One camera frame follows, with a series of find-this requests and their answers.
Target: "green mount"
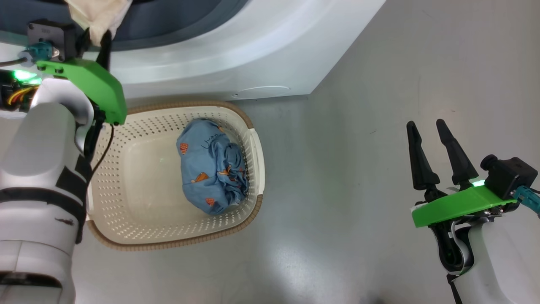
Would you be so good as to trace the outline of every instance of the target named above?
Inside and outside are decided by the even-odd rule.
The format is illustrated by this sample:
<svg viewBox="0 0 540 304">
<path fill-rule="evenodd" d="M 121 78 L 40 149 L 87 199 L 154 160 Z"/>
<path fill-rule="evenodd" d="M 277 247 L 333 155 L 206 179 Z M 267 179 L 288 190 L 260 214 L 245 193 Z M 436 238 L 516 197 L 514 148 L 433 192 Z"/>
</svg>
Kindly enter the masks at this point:
<svg viewBox="0 0 540 304">
<path fill-rule="evenodd" d="M 69 79 L 105 112 L 105 122 L 124 124 L 126 99 L 120 82 L 95 61 L 74 58 L 66 62 L 38 61 L 39 70 Z"/>
<path fill-rule="evenodd" d="M 501 200 L 485 186 L 471 187 L 464 191 L 444 196 L 414 210 L 414 225 L 416 227 L 425 227 L 515 202 L 515 200 Z"/>
</svg>

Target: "washing machine door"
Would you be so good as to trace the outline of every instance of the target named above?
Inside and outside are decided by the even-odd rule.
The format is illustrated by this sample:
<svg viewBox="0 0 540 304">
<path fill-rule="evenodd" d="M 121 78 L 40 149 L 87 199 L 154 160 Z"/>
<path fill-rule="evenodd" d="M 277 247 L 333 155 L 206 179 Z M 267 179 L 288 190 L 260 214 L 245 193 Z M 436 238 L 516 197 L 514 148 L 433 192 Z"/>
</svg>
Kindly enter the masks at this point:
<svg viewBox="0 0 540 304">
<path fill-rule="evenodd" d="M 200 36 L 227 22 L 247 1 L 133 0 L 112 49 L 154 48 Z M 0 0 L 0 7 L 2 43 L 26 45 L 27 24 L 37 19 L 73 22 L 64 0 Z"/>
</svg>

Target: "washing machine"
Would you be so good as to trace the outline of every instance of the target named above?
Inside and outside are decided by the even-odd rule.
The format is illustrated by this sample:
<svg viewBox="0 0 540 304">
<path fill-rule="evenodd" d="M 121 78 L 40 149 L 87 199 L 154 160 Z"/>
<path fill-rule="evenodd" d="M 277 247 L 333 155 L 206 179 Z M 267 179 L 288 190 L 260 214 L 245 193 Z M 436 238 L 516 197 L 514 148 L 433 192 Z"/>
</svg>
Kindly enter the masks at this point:
<svg viewBox="0 0 540 304">
<path fill-rule="evenodd" d="M 309 94 L 383 3 L 133 0 L 113 41 L 110 70 L 128 99 Z M 62 0 L 0 0 L 0 8 L 0 61 L 15 59 L 23 49 L 28 22 L 71 21 Z"/>
</svg>

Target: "basket rim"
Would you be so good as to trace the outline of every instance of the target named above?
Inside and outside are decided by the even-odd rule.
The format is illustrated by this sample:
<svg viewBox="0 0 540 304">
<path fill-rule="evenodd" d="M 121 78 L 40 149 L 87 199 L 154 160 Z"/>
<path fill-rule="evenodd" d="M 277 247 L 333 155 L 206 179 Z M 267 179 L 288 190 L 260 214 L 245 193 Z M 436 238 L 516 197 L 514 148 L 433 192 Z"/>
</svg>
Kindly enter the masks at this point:
<svg viewBox="0 0 540 304">
<path fill-rule="evenodd" d="M 186 108 L 186 107 L 221 107 L 221 108 L 227 108 L 229 110 L 234 111 L 236 114 L 238 114 L 243 121 L 246 123 L 248 129 L 253 129 L 253 123 L 251 122 L 251 119 L 236 105 L 224 102 L 224 101 L 189 101 L 189 102 L 168 102 L 168 103 L 162 103 L 162 104 L 152 104 L 152 105 L 144 105 L 141 107 L 131 108 L 128 110 L 127 114 L 137 114 L 137 113 L 143 113 L 148 111 L 155 111 L 155 110 L 163 110 L 163 109 L 172 109 L 172 108 Z M 209 233 L 205 235 L 195 236 L 188 239 L 183 240 L 175 240 L 175 241 L 167 241 L 167 242 L 156 242 L 156 243 L 145 243 L 145 244 L 121 244 L 114 241 L 111 241 L 109 238 L 107 238 L 101 231 L 99 231 L 96 223 L 94 223 L 94 220 L 89 219 L 86 221 L 86 225 L 92 235 L 103 245 L 119 250 L 119 251 L 145 251 L 145 250 L 158 250 L 158 249 L 167 249 L 167 248 L 175 248 L 175 247 L 181 247 L 185 245 L 191 245 L 196 243 L 201 243 L 213 239 L 217 239 L 222 236 L 226 236 L 229 234 L 236 233 L 244 228 L 247 227 L 257 216 L 259 213 L 259 209 L 261 208 L 262 204 L 262 194 L 257 196 L 257 201 L 255 202 L 255 207 L 251 211 L 250 215 L 246 217 L 242 223 L 227 228 L 225 230 L 221 230 L 214 233 Z"/>
</svg>

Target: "cable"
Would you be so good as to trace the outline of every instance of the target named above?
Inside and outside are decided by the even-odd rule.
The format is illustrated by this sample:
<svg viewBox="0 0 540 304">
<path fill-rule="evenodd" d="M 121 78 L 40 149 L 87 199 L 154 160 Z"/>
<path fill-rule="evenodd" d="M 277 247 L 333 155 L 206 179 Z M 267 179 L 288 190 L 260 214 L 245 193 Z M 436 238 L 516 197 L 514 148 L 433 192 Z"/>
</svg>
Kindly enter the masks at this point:
<svg viewBox="0 0 540 304">
<path fill-rule="evenodd" d="M 19 98 L 21 95 L 26 94 L 27 92 L 30 92 L 31 90 L 34 90 L 36 87 L 29 87 L 25 89 L 18 90 L 17 92 L 11 94 L 11 96 L 8 99 L 8 104 L 11 105 L 11 103 Z"/>
<path fill-rule="evenodd" d="M 99 159 L 98 163 L 97 163 L 96 166 L 94 167 L 94 170 L 92 170 L 92 174 L 90 174 L 90 177 L 88 177 L 88 180 L 87 180 L 87 182 L 86 182 L 86 187 L 88 187 L 88 185 L 90 185 L 90 181 L 92 181 L 92 177 L 94 176 L 94 173 L 96 173 L 96 171 L 98 170 L 99 165 L 101 164 L 101 162 L 102 162 L 103 159 L 105 158 L 105 155 L 107 154 L 107 151 L 108 151 L 109 148 L 111 147 L 111 143 L 112 143 L 113 137 L 114 137 L 114 126 L 111 125 L 111 138 L 109 139 L 109 143 L 107 144 L 107 147 L 106 147 L 105 150 L 103 151 L 102 157 Z"/>
<path fill-rule="evenodd" d="M 26 62 L 26 61 L 28 61 L 28 58 L 23 57 L 23 58 L 19 58 L 17 60 L 0 62 L 0 68 L 1 67 L 9 67 L 11 65 L 16 65 L 16 64 L 21 64 L 21 63 Z"/>
<path fill-rule="evenodd" d="M 28 90 L 28 91 L 26 91 L 26 92 L 23 92 L 23 93 L 20 94 L 17 98 L 19 99 L 19 101 L 20 101 L 21 103 L 23 103 L 23 102 L 24 102 L 24 98 L 25 98 L 28 94 L 31 94 L 32 91 L 37 90 L 37 88 L 38 88 L 38 86 L 32 87 L 32 90 Z"/>
</svg>

